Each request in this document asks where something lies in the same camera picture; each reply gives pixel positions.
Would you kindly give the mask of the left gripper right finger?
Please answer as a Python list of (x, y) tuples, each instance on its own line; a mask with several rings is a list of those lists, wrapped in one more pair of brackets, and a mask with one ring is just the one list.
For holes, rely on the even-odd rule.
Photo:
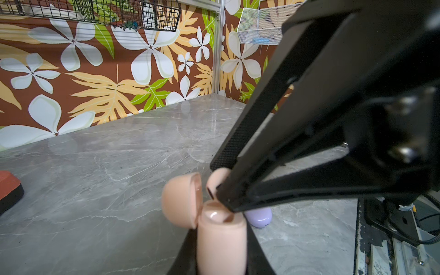
[(247, 223), (247, 275), (275, 275), (260, 243), (249, 223)]

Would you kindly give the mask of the purple earbud charging case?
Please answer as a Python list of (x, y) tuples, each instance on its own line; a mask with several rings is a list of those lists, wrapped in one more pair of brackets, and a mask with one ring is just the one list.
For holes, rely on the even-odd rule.
[(273, 213), (270, 207), (263, 207), (245, 211), (244, 216), (255, 228), (264, 228), (271, 223)]

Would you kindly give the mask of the blue object in basket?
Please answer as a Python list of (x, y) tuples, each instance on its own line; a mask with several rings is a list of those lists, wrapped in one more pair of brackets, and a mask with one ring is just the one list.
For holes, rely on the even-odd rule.
[(255, 37), (253, 38), (252, 43), (258, 45), (269, 45), (270, 39), (266, 37)]

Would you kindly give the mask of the pink earbud charging case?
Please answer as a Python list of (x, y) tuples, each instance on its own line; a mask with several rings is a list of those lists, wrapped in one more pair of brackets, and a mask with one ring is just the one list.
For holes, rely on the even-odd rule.
[(241, 213), (204, 201), (200, 173), (177, 176), (162, 191), (162, 212), (174, 225), (197, 229), (198, 275), (244, 275), (247, 225)]

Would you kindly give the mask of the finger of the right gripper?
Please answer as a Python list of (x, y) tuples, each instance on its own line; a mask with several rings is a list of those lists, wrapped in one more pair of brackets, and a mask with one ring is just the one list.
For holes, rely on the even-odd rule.
[(217, 188), (216, 196), (233, 212), (293, 201), (340, 196), (340, 160), (349, 154), (344, 131), (344, 116), (349, 101), (312, 124), (302, 134), (290, 138), (271, 155), (258, 160), (250, 153), (255, 145), (262, 145), (269, 131), (280, 125), (277, 113), (293, 94), (290, 86), (231, 168), (230, 175)]
[(438, 1), (307, 1), (281, 29), (282, 39), (212, 170), (234, 167), (290, 86), (293, 94), (276, 115), (280, 125), (250, 151), (258, 160), (352, 99), (388, 99), (436, 78), (422, 61), (440, 36)]

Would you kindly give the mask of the white mesh basket right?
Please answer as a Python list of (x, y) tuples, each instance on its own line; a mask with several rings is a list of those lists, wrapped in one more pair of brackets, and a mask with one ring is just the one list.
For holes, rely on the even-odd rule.
[(270, 39), (270, 44), (267, 46), (278, 45), (283, 37), (282, 24), (302, 5), (303, 2), (297, 2), (272, 8), (243, 8), (237, 28), (239, 42), (253, 44), (253, 38), (266, 37)]

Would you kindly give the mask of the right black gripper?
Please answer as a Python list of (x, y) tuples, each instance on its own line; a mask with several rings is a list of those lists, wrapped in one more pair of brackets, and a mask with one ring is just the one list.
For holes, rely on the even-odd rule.
[(410, 204), (440, 188), (440, 3), (341, 1), (341, 52), (355, 92), (342, 198)]

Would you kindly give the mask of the pink earbud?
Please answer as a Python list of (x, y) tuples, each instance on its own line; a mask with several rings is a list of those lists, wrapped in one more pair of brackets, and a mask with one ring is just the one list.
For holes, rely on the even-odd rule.
[(206, 183), (206, 190), (211, 199), (217, 200), (217, 188), (220, 187), (221, 184), (223, 184), (230, 173), (231, 169), (222, 167), (213, 171), (211, 176), (209, 176)]

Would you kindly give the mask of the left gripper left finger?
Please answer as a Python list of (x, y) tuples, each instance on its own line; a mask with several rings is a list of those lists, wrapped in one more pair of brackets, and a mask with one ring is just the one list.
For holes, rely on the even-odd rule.
[(197, 274), (197, 229), (190, 229), (167, 275)]

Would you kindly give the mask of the red plastic tool case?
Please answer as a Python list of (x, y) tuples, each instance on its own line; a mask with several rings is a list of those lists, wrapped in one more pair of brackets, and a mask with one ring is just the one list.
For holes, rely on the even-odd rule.
[(1, 171), (0, 215), (11, 209), (25, 194), (21, 181), (9, 171)]

